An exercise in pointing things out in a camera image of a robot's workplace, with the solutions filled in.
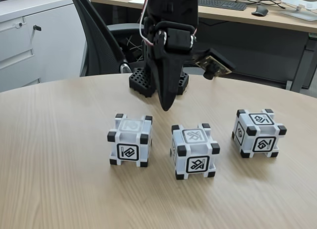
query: drawer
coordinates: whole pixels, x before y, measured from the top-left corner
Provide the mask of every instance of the drawer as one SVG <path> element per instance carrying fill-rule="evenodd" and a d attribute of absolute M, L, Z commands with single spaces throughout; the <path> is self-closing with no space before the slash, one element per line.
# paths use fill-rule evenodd
<path fill-rule="evenodd" d="M 31 51 L 0 62 L 0 92 L 25 86 L 41 77 Z"/>
<path fill-rule="evenodd" d="M 32 49 L 22 17 L 0 23 L 0 44 L 0 62 Z"/>

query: computer mouse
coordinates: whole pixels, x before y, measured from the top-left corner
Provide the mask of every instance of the computer mouse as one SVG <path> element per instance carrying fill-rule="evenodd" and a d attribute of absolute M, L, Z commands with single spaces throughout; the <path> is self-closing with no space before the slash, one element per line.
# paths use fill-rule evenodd
<path fill-rule="evenodd" d="M 261 4 L 258 4 L 257 10 L 255 12 L 252 12 L 251 14 L 256 15 L 256 16 L 266 16 L 267 13 L 268 13 L 268 9 L 266 9 Z"/>

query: round wooden table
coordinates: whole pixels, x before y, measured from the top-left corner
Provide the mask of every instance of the round wooden table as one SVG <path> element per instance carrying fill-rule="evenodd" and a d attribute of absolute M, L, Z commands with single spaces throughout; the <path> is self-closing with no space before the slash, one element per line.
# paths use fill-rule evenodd
<path fill-rule="evenodd" d="M 242 159 L 237 109 L 271 108 L 288 132 L 277 158 Z M 147 168 L 110 166 L 116 113 L 152 115 Z M 216 175 L 177 181 L 171 125 L 209 123 Z M 237 80 L 190 76 L 168 112 L 129 88 L 128 74 L 0 93 L 0 228 L 317 228 L 317 99 Z"/>

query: white cube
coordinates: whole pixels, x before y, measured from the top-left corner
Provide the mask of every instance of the white cube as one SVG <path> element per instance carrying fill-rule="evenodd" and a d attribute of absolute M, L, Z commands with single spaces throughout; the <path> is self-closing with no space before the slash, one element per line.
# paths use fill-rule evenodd
<path fill-rule="evenodd" d="M 271 109 L 263 109 L 261 113 L 250 113 L 246 109 L 237 111 L 232 138 L 243 158 L 252 158 L 254 153 L 265 153 L 267 157 L 278 155 L 277 142 L 287 130 L 273 119 Z"/>
<path fill-rule="evenodd" d="M 147 167 L 152 147 L 152 116 L 128 119 L 126 114 L 117 114 L 115 128 L 107 135 L 112 142 L 111 165 L 121 161 L 135 161 L 138 167 Z"/>
<path fill-rule="evenodd" d="M 172 126 L 172 148 L 169 154 L 175 165 L 177 180 L 187 179 L 189 174 L 197 173 L 214 177 L 214 159 L 219 152 L 219 144 L 212 139 L 209 124 L 198 124 L 195 129 Z"/>

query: white cabinet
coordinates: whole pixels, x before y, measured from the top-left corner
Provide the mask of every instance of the white cabinet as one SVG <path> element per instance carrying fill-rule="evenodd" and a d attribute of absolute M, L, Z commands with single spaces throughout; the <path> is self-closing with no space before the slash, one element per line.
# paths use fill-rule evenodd
<path fill-rule="evenodd" d="M 0 92 L 40 78 L 28 26 L 22 17 L 0 23 Z"/>
<path fill-rule="evenodd" d="M 85 45 L 72 0 L 1 2 L 0 92 L 79 77 Z"/>
<path fill-rule="evenodd" d="M 85 34 L 74 4 L 25 16 L 41 82 L 75 78 L 85 47 Z M 37 25 L 41 31 L 33 29 Z"/>

